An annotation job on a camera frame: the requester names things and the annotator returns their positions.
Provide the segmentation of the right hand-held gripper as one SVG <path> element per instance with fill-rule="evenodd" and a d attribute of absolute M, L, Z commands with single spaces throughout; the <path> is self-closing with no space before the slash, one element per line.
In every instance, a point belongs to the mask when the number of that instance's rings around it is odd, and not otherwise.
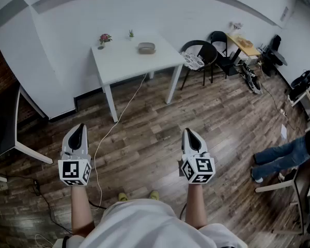
<path fill-rule="evenodd" d="M 182 133 L 182 151 L 179 161 L 179 176 L 187 179 L 189 184 L 206 184 L 215 175 L 214 158 L 207 152 L 205 140 L 194 130 L 184 129 Z"/>

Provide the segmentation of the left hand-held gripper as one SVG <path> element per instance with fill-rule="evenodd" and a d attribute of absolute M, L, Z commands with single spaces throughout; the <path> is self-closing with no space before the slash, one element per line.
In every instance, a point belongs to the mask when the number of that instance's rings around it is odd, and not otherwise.
<path fill-rule="evenodd" d="M 58 160 L 60 180 L 68 186 L 86 186 L 91 173 L 86 125 L 73 127 L 63 139 L 63 151 Z"/>

